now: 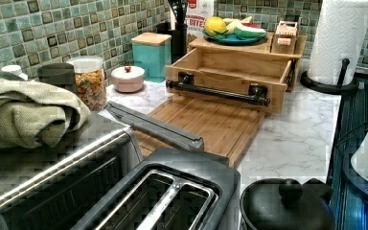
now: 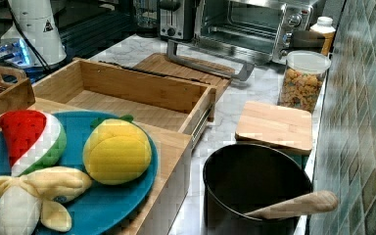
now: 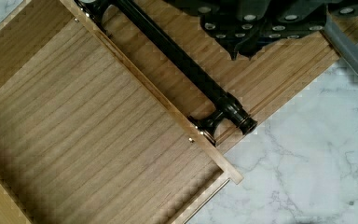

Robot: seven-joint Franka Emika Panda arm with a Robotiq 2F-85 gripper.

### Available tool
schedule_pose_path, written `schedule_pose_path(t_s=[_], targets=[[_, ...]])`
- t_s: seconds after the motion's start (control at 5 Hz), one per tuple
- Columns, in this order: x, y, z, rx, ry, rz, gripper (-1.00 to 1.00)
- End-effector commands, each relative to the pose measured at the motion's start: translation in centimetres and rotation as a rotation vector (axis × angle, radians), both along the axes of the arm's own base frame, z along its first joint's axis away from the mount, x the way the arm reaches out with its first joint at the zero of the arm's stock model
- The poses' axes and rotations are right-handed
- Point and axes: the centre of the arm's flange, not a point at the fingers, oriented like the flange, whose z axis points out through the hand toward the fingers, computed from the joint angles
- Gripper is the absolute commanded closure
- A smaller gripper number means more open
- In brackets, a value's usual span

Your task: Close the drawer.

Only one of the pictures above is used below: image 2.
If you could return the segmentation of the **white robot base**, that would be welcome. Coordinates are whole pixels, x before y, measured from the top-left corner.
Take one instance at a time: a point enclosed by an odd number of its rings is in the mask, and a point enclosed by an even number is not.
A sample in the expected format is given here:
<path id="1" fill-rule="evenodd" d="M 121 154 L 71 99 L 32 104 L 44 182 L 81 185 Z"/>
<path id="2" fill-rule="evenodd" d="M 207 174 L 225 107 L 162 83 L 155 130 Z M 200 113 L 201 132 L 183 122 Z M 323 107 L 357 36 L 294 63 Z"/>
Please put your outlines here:
<path id="1" fill-rule="evenodd" d="M 8 63 L 22 69 L 45 68 L 63 61 L 67 54 L 53 17 L 50 0 L 7 0 L 13 25 L 1 37 L 16 44 Z"/>

